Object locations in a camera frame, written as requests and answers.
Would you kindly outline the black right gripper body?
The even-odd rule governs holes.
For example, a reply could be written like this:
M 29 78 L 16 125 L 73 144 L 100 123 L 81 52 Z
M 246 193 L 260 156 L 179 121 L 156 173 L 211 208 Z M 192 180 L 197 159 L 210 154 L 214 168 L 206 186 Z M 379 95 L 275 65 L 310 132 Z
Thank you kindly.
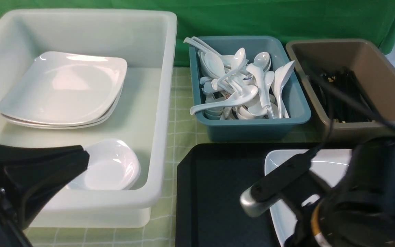
M 285 247 L 395 247 L 395 138 L 356 146 L 333 187 L 304 173 L 283 200 L 297 219 Z

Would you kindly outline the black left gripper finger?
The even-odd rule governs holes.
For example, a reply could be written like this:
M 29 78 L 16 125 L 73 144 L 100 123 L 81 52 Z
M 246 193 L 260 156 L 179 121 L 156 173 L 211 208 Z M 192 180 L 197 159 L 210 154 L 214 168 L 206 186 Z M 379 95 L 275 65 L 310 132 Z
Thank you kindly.
M 81 145 L 21 148 L 0 144 L 0 209 L 26 229 L 45 205 L 87 170 Z

